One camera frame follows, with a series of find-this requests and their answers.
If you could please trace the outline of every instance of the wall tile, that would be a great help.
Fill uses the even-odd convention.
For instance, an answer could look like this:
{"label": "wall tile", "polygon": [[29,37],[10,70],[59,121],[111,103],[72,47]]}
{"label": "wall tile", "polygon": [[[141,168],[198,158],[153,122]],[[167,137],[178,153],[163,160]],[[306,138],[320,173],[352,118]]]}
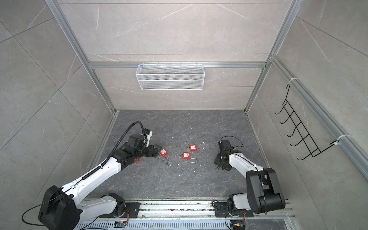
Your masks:
{"label": "wall tile", "polygon": [[5,28],[5,26],[0,22],[0,42],[5,39],[12,37],[11,33]]}
{"label": "wall tile", "polygon": [[[339,146],[331,147],[316,158],[308,157],[303,161],[296,159],[308,155],[309,152],[303,143],[295,147],[290,146],[300,141],[301,137],[297,132],[292,137],[286,136],[291,135],[294,129],[291,120],[280,124],[279,121],[285,121],[288,115],[284,111],[279,115],[274,114],[282,108],[287,92],[286,85],[287,80],[272,68],[262,84],[259,96],[276,124],[318,212],[328,229],[364,229],[366,225],[364,213],[368,211],[368,207],[362,204],[368,202],[365,195],[368,184]],[[333,138],[292,88],[288,94],[288,101],[321,150],[328,147]],[[311,139],[307,139],[307,144],[311,150],[316,148]]]}
{"label": "wall tile", "polygon": [[87,54],[89,61],[266,61],[268,54]]}
{"label": "wall tile", "polygon": [[60,91],[84,119],[87,119],[100,93],[84,67],[80,67]]}
{"label": "wall tile", "polygon": [[278,56],[368,152],[368,57],[296,19]]}
{"label": "wall tile", "polygon": [[55,18],[15,38],[58,88],[81,66]]}
{"label": "wall tile", "polygon": [[[38,194],[32,206],[42,203],[45,191],[51,186],[56,185],[58,187],[61,187],[64,184],[69,183],[86,173],[90,160],[94,155],[99,141],[100,138],[88,125],[88,123],[85,122],[81,130],[78,132],[78,134],[75,136],[74,140],[68,147],[63,157],[60,159],[49,179],[46,181],[44,187]],[[39,210],[40,208],[35,208],[31,212],[29,212],[26,215],[25,220],[30,223],[41,224],[37,219]],[[22,223],[19,230],[22,229],[44,230],[45,228],[30,226]]]}
{"label": "wall tile", "polygon": [[253,87],[146,90],[105,87],[116,109],[244,109]]}
{"label": "wall tile", "polygon": [[298,17],[368,55],[368,1],[305,0]]}
{"label": "wall tile", "polygon": [[291,0],[58,0],[59,3],[290,3]]}
{"label": "wall tile", "polygon": [[301,229],[327,230],[274,121],[259,96],[254,100],[249,118],[270,167],[277,173],[284,197],[289,199]]}
{"label": "wall tile", "polygon": [[102,99],[102,97],[100,97],[86,121],[97,133],[97,135],[102,137],[110,118],[111,112],[108,109],[105,101]]}
{"label": "wall tile", "polygon": [[0,148],[57,91],[14,39],[0,43]]}
{"label": "wall tile", "polygon": [[13,229],[28,209],[84,119],[60,93],[56,94],[0,150],[1,229]]}
{"label": "wall tile", "polygon": [[[97,68],[98,77],[105,87],[139,87],[135,68]],[[206,68],[205,87],[254,86],[259,68]]]}
{"label": "wall tile", "polygon": [[0,2],[0,21],[16,35],[53,18],[44,0],[11,0]]}
{"label": "wall tile", "polygon": [[289,8],[288,3],[60,6],[89,54],[264,54]]}

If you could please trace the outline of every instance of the white wire mesh basket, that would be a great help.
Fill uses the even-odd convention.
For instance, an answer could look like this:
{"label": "white wire mesh basket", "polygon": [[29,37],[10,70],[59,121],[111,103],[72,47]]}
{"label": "white wire mesh basket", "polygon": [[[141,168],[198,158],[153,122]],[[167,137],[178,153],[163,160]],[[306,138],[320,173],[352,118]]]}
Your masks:
{"label": "white wire mesh basket", "polygon": [[203,89],[203,64],[140,64],[136,77],[142,90]]}

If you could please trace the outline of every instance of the floor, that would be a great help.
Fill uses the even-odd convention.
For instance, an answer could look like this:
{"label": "floor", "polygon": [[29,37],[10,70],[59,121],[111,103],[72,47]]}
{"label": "floor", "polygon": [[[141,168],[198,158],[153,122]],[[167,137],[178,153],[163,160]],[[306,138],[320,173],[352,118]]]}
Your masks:
{"label": "floor", "polygon": [[[105,146],[101,160],[114,147],[122,133],[134,121],[141,121],[153,132],[151,144],[168,151],[168,164],[157,158],[141,158],[110,177],[89,195],[99,198],[115,192],[124,198],[227,197],[246,192],[245,178],[236,169],[222,171],[213,163],[219,153],[222,136],[238,137],[238,148],[254,163],[265,166],[243,110],[122,110]],[[134,126],[128,134],[140,133]],[[231,144],[239,145],[235,138]],[[196,144],[204,152],[193,152],[198,163],[182,158],[187,148]]]}

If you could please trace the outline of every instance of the hook rack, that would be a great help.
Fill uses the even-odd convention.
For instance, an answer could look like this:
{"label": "hook rack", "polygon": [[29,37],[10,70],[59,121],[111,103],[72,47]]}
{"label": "hook rack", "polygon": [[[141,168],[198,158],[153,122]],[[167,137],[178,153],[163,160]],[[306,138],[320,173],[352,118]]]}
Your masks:
{"label": "hook rack", "polygon": [[[315,141],[314,141],[314,139],[312,138],[311,134],[309,133],[309,131],[307,130],[307,128],[305,127],[305,125],[303,124],[303,122],[301,121],[301,119],[299,118],[298,114],[295,112],[295,110],[293,109],[293,107],[291,106],[291,104],[289,103],[289,101],[287,100],[287,95],[289,94],[290,85],[288,84],[288,85],[286,86],[286,88],[285,88],[285,89],[287,89],[287,93],[286,93],[285,100],[284,100],[284,102],[282,103],[282,109],[280,110],[280,112],[275,113],[275,114],[276,114],[276,115],[280,114],[280,113],[282,112],[282,110],[285,110],[285,111],[286,111],[286,113],[287,113],[288,117],[287,117],[287,119],[286,119],[284,122],[280,122],[280,124],[285,124],[285,122],[287,122],[289,119],[291,119],[291,121],[293,122],[293,124],[294,124],[294,126],[295,126],[293,133],[292,133],[290,136],[289,136],[289,135],[287,135],[287,136],[288,136],[288,137],[292,137],[292,136],[294,135],[294,133],[295,133],[295,130],[297,130],[297,131],[298,131],[298,133],[299,133],[299,135],[300,135],[300,137],[302,138],[302,139],[301,139],[301,140],[300,140],[296,145],[292,145],[292,144],[290,144],[290,145],[291,145],[291,146],[297,146],[297,145],[298,145],[298,144],[300,144],[301,142],[304,142],[305,146],[307,147],[307,149],[308,149],[308,151],[309,151],[309,154],[308,154],[308,155],[306,155],[304,158],[302,158],[302,159],[297,158],[297,159],[298,159],[298,160],[304,160],[305,158],[307,158],[307,157],[309,157],[309,156],[316,157],[316,156],[318,156],[319,154],[321,154],[322,152],[324,152],[324,151],[326,151],[327,149],[331,148],[332,146],[337,145],[337,143],[339,142],[339,139],[337,139],[337,140],[335,140],[335,141],[331,142],[327,148],[325,148],[324,150],[322,150],[322,151],[321,151],[321,149],[318,147],[318,145],[316,144],[316,142],[315,142]],[[292,112],[291,112],[291,113],[289,113],[289,112],[286,110],[286,108],[285,108],[285,106],[286,106],[286,105],[289,105],[289,106],[290,106],[290,108],[292,109]],[[297,118],[299,119],[299,123],[298,123],[298,124],[296,124],[296,123],[295,123],[295,121],[293,120],[293,118],[291,117],[293,113],[294,113],[294,114],[297,116]],[[307,133],[308,133],[308,134],[307,134],[306,136],[304,136],[304,137],[302,136],[302,134],[301,134],[300,130],[298,129],[298,127],[300,126],[300,124],[304,127],[304,129],[305,129],[305,130],[307,131]],[[311,150],[309,149],[309,147],[308,147],[307,143],[305,142],[305,139],[306,139],[308,136],[311,138],[311,140],[313,141],[314,145],[316,146],[316,149],[315,149],[315,150],[313,150],[313,151],[311,151]]]}

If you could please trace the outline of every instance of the corrugated black cable conduit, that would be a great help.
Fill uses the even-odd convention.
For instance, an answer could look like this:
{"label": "corrugated black cable conduit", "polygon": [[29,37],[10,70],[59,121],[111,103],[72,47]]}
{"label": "corrugated black cable conduit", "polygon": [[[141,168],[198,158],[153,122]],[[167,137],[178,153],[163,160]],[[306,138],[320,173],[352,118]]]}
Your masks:
{"label": "corrugated black cable conduit", "polygon": [[142,135],[144,135],[144,128],[143,125],[140,121],[135,121],[133,122],[128,128],[127,130],[125,130],[125,132],[123,133],[123,135],[120,137],[119,141],[116,143],[115,147],[113,148],[113,150],[111,150],[110,154],[107,156],[107,158],[101,163],[101,166],[98,166],[97,168],[93,169],[91,172],[89,172],[88,174],[86,174],[84,177],[82,177],[83,180],[87,179],[89,176],[91,176],[92,174],[94,174],[96,171],[98,171],[99,169],[101,169],[102,166],[104,166],[109,159],[112,157],[112,155],[114,154],[115,150],[117,149],[117,147],[120,145],[121,141],[123,140],[123,138],[125,137],[125,135],[129,132],[129,130],[136,124],[139,124],[142,128]]}

